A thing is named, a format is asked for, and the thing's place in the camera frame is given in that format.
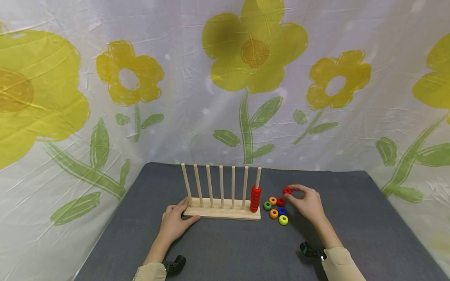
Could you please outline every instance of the left hand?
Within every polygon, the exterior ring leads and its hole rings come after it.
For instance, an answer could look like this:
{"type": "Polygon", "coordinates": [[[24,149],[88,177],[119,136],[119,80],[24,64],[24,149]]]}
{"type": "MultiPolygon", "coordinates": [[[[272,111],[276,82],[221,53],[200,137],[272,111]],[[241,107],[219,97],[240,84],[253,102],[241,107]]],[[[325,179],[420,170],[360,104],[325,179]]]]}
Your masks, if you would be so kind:
{"type": "Polygon", "coordinates": [[[158,233],[159,239],[170,245],[200,219],[198,215],[187,220],[181,219],[181,214],[186,210],[188,204],[189,198],[186,197],[177,205],[167,206],[165,213],[162,214],[161,227],[158,233]]]}

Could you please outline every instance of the gray table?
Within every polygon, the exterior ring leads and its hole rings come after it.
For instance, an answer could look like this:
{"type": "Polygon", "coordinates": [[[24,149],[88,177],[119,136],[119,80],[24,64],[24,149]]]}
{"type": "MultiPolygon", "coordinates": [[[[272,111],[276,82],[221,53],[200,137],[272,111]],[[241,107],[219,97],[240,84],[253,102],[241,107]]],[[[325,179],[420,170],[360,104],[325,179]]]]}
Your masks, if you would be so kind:
{"type": "MultiPolygon", "coordinates": [[[[193,196],[194,170],[187,166],[193,196]]],[[[206,171],[199,167],[208,197],[206,171]]],[[[231,168],[224,167],[225,198],[231,198],[231,168]]],[[[213,193],[219,169],[211,167],[213,193]]],[[[250,168],[247,198],[256,169],[250,168]]],[[[243,168],[236,168],[236,198],[242,198],[243,168]]],[[[364,171],[309,172],[263,169],[261,202],[281,197],[301,183],[320,192],[325,212],[368,281],[449,280],[364,171]]],[[[132,280],[159,229],[165,207],[186,196],[179,165],[149,163],[119,205],[76,281],[132,280]]],[[[183,272],[168,280],[327,280],[318,260],[302,256],[299,245],[320,246],[311,224],[290,205],[281,226],[261,209],[261,221],[201,219],[170,249],[168,258],[187,258],[183,272]]]]}

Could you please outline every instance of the yellow flower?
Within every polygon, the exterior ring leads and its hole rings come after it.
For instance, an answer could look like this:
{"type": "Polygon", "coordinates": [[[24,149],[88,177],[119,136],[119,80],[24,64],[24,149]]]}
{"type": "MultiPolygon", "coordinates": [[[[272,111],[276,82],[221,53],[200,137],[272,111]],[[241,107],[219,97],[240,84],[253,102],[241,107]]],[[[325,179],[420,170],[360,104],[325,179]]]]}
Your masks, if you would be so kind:
{"type": "Polygon", "coordinates": [[[427,66],[434,70],[422,76],[413,87],[413,96],[428,106],[450,109],[450,33],[433,46],[427,66]]]}
{"type": "Polygon", "coordinates": [[[56,34],[0,34],[0,168],[36,140],[61,141],[83,127],[90,111],[77,90],[80,65],[77,49],[56,34]]]}
{"type": "Polygon", "coordinates": [[[97,57],[97,73],[108,83],[111,99],[120,106],[130,106],[139,101],[148,103],[161,96],[157,84],[164,78],[164,71],[158,62],[149,56],[135,56],[133,45],[125,40],[108,44],[108,51],[97,57]],[[122,85],[119,73],[132,71],[137,78],[135,89],[122,85]]]}
{"type": "Polygon", "coordinates": [[[338,58],[321,58],[310,71],[310,79],[314,81],[306,94],[310,107],[314,110],[341,108],[353,99],[353,93],[364,88],[370,81],[372,67],[368,63],[361,64],[364,52],[353,50],[343,52],[338,58]],[[334,96],[326,94],[328,83],[335,77],[342,76],[345,85],[334,96]]]}
{"type": "Polygon", "coordinates": [[[284,67],[308,46],[303,27],[282,23],[283,0],[246,0],[241,17],[218,14],[205,24],[203,49],[216,61],[211,80],[218,87],[251,94],[272,91],[284,78],[284,67]]]}

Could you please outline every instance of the flower backdrop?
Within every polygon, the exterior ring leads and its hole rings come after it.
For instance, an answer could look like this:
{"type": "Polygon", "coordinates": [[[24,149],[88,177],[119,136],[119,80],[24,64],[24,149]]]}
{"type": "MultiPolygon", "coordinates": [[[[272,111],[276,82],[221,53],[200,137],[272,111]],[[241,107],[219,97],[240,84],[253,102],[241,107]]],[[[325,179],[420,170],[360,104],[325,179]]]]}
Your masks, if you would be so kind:
{"type": "Polygon", "coordinates": [[[71,280],[152,161],[366,170],[450,275],[447,1],[16,2],[2,280],[71,280]]]}

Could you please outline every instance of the blue ring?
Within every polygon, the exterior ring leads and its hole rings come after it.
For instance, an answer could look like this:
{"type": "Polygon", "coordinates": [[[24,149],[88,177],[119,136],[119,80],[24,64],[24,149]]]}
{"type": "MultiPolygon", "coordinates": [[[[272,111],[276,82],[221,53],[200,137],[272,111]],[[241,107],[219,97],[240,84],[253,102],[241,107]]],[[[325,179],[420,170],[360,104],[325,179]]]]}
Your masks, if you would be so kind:
{"type": "Polygon", "coordinates": [[[278,216],[286,215],[286,210],[283,207],[278,208],[278,216]]]}

